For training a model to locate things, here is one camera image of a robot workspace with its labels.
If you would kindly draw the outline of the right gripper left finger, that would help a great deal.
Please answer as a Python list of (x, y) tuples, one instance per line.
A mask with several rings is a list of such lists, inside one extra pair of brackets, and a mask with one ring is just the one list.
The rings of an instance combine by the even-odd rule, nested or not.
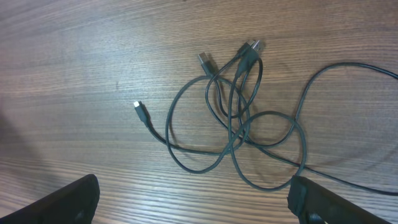
[(98, 179), (88, 174), (1, 218), (1, 224), (90, 224), (100, 199)]

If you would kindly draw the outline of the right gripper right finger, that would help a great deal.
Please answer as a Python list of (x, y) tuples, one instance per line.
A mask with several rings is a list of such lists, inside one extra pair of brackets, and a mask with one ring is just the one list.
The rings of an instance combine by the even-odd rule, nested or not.
[(287, 201), (300, 224), (389, 224), (306, 177), (292, 177)]

